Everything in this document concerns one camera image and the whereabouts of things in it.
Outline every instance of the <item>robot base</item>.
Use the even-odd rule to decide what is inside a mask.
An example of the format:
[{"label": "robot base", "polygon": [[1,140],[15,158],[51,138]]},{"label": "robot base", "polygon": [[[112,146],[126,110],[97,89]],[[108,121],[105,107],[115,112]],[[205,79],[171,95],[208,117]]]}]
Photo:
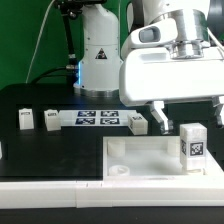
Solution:
[{"label": "robot base", "polygon": [[74,85],[75,94],[88,96],[88,97],[103,97],[103,98],[116,98],[119,96],[119,90],[107,90],[107,91],[96,91],[82,89],[78,85]]}]

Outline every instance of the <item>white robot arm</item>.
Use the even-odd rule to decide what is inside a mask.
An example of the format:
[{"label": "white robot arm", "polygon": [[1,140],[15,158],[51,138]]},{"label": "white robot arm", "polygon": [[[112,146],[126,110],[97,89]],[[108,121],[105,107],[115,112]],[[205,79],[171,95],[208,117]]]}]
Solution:
[{"label": "white robot arm", "polygon": [[120,99],[126,106],[149,104],[161,131],[172,131],[165,103],[212,100],[223,126],[224,51],[211,47],[210,0],[142,0],[144,27],[122,48]]}]

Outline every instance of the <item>white cube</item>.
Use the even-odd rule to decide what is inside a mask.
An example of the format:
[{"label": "white cube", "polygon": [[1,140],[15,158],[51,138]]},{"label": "white cube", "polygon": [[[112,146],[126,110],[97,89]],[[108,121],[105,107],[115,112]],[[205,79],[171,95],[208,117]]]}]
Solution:
[{"label": "white cube", "polygon": [[57,110],[44,111],[45,124],[48,131],[61,130],[60,117]]},{"label": "white cube", "polygon": [[20,130],[34,129],[32,109],[19,110],[19,127]]},{"label": "white cube", "polygon": [[148,133],[148,121],[140,113],[128,114],[128,127],[134,135]]},{"label": "white cube", "polygon": [[185,170],[206,165],[207,129],[199,124],[180,125],[180,162]]}]

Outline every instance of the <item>green wall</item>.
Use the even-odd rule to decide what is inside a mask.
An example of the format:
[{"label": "green wall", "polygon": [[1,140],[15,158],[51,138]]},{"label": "green wall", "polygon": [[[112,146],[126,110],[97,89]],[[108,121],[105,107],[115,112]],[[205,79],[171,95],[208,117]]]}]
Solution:
[{"label": "green wall", "polygon": [[[1,0],[0,7],[0,89],[6,85],[25,83],[40,26],[51,0]],[[128,35],[125,9],[129,0],[121,0],[121,43]],[[118,16],[119,0],[104,5]],[[77,57],[83,55],[82,20],[72,21]],[[60,11],[51,9],[30,81],[42,72],[67,64],[67,45]],[[64,78],[51,82],[64,82]]]}]

